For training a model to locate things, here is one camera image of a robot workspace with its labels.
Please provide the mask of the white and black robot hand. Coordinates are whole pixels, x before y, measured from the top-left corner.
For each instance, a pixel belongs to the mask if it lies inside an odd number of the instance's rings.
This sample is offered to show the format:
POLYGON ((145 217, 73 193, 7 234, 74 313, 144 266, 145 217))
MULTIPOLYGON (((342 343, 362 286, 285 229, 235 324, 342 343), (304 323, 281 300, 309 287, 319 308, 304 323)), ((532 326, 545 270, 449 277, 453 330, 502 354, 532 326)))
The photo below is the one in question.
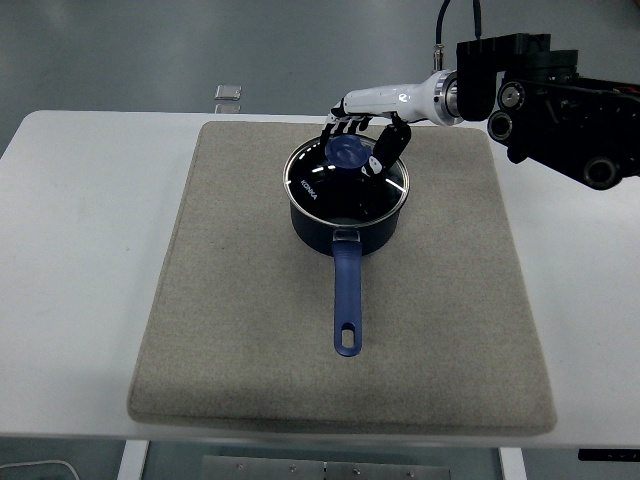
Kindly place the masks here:
POLYGON ((354 90, 347 93, 329 112, 320 135, 320 145, 340 135, 365 130, 371 119, 387 118, 373 151, 361 168, 373 177, 389 170, 411 139, 410 125, 430 121, 452 126, 460 120, 457 108, 457 74, 451 70, 433 73, 419 84, 400 84, 354 90))

